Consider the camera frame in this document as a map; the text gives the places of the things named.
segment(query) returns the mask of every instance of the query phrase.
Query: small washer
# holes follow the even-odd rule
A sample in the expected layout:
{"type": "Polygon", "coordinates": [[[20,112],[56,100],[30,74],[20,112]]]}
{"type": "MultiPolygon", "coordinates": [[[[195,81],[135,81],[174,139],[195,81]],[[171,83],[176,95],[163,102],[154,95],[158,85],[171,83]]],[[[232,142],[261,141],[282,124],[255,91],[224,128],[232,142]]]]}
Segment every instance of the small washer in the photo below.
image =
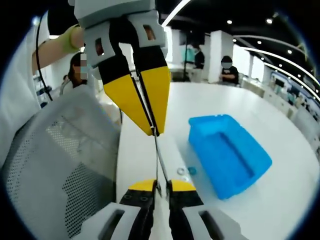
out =
{"type": "Polygon", "coordinates": [[[189,182],[189,178],[187,176],[182,176],[181,179],[185,182],[189,182]]]}
{"type": "Polygon", "coordinates": [[[186,171],[184,168],[182,167],[179,167],[176,171],[179,175],[185,175],[186,171]]]}

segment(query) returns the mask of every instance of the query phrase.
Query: black cable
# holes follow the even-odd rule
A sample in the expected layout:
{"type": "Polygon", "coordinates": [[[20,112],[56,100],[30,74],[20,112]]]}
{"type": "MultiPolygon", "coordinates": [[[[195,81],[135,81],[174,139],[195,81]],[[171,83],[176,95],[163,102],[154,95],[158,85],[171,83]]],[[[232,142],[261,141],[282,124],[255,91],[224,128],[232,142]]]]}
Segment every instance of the black cable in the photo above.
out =
{"type": "Polygon", "coordinates": [[[121,124],[122,124],[122,120],[123,120],[123,118],[122,118],[122,111],[121,111],[121,109],[119,108],[119,111],[120,111],[120,122],[121,122],[121,124]]]}
{"type": "Polygon", "coordinates": [[[52,101],[53,99],[52,99],[52,97],[50,95],[50,91],[47,88],[47,85],[45,83],[44,77],[42,76],[42,73],[41,73],[40,61],[39,61],[39,46],[38,46],[38,43],[39,43],[39,34],[40,34],[40,26],[41,26],[42,18],[43,18],[43,16],[40,17],[40,22],[39,22],[39,25],[38,25],[38,29],[36,31],[35,57],[36,57],[36,65],[37,65],[37,68],[38,68],[40,80],[41,80],[41,82],[43,84],[44,92],[48,95],[50,101],[52,101]]]}

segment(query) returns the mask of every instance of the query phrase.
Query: person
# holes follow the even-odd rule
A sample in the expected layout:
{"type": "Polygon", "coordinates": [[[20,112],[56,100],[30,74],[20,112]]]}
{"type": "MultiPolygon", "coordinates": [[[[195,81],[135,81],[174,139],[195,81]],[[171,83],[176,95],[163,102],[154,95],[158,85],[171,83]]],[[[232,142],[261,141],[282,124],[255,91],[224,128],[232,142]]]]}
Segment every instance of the person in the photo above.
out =
{"type": "MultiPolygon", "coordinates": [[[[0,94],[0,168],[8,155],[16,132],[41,110],[33,76],[38,70],[35,24],[18,46],[3,76],[0,94]]],[[[77,24],[56,39],[49,38],[48,13],[42,18],[38,38],[40,68],[76,53],[84,46],[84,31],[77,24]]]]}
{"type": "Polygon", "coordinates": [[[296,108],[300,108],[300,106],[302,105],[303,103],[303,97],[301,96],[301,94],[299,94],[299,96],[297,97],[296,101],[295,101],[295,106],[296,108]]]}
{"type": "Polygon", "coordinates": [[[81,73],[81,68],[87,66],[87,61],[81,60],[83,52],[76,53],[70,60],[70,68],[67,74],[68,81],[64,82],[60,88],[60,95],[70,92],[72,89],[80,85],[89,85],[92,87],[92,81],[88,81],[87,77],[81,73]]]}
{"type": "Polygon", "coordinates": [[[191,82],[201,83],[202,72],[205,65],[205,55],[198,44],[193,44],[192,46],[194,49],[194,69],[191,74],[191,82]]]}
{"type": "Polygon", "coordinates": [[[236,86],[239,84],[238,69],[232,65],[232,59],[229,56],[224,56],[221,60],[222,72],[220,79],[222,84],[236,86]]]}
{"type": "Polygon", "coordinates": [[[295,104],[296,101],[296,95],[292,94],[291,92],[287,93],[287,99],[288,99],[288,103],[293,106],[295,104]]]}

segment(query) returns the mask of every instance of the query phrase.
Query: desk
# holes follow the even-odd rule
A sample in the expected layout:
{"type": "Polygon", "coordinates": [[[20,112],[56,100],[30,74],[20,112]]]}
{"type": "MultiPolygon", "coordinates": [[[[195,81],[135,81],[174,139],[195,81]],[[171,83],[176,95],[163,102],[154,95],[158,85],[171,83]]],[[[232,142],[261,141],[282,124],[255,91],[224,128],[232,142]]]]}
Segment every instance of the desk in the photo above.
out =
{"type": "MultiPolygon", "coordinates": [[[[202,200],[237,221],[242,234],[249,240],[286,239],[299,224],[318,188],[320,167],[302,133],[280,111],[246,89],[204,83],[172,83],[164,136],[174,139],[187,166],[197,168],[198,173],[192,180],[202,200]],[[234,117],[273,161],[270,169],[253,186],[224,201],[215,196],[188,144],[188,119],[216,114],[234,117]]],[[[175,157],[166,164],[168,162],[174,164],[175,157]]],[[[117,200],[131,184],[155,178],[155,171],[153,137],[146,136],[124,116],[118,153],[117,200]]]]}

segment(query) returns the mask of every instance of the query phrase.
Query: white lab coat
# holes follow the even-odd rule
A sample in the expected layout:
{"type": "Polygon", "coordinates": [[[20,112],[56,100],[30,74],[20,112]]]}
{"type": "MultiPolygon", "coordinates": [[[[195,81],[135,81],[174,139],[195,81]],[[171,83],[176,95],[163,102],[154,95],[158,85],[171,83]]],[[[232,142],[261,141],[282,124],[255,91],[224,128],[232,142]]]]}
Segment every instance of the white lab coat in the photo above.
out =
{"type": "MultiPolygon", "coordinates": [[[[16,50],[0,88],[0,168],[14,136],[40,109],[32,73],[37,28],[32,27],[16,50]]],[[[38,45],[49,38],[48,13],[42,18],[38,45]]]]}

